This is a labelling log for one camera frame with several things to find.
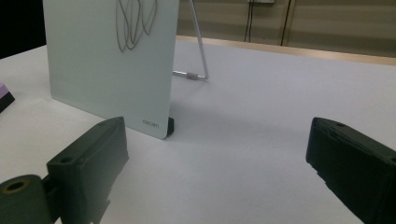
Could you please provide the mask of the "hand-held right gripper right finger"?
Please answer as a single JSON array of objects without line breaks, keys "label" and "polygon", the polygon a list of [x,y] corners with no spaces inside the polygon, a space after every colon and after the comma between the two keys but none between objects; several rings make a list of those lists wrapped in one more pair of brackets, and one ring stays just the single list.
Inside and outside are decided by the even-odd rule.
[{"label": "hand-held right gripper right finger", "polygon": [[396,151],[343,123],[314,118],[305,160],[364,224],[396,224]]}]

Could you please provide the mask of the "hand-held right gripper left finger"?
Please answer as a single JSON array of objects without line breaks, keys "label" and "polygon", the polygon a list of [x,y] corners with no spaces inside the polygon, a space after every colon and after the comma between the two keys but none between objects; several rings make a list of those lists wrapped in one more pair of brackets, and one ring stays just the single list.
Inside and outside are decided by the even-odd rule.
[{"label": "hand-held right gripper left finger", "polygon": [[129,160],[124,118],[99,122],[47,163],[63,224],[99,224]]}]

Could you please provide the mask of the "pale green glass whiteboard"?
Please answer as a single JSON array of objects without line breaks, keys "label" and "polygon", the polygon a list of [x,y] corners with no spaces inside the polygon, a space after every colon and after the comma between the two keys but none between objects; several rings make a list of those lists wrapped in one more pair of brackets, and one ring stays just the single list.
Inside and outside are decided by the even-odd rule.
[{"label": "pale green glass whiteboard", "polygon": [[51,96],[164,139],[180,0],[42,0]]}]

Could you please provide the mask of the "white table cover sheet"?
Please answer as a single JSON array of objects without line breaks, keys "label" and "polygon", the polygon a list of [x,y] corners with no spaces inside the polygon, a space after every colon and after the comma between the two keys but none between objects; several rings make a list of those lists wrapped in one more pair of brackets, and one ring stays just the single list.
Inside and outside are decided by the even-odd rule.
[{"label": "white table cover sheet", "polygon": [[101,224],[364,224],[305,160],[314,118],[396,151],[396,58],[210,45],[175,78],[174,133],[129,131]]}]

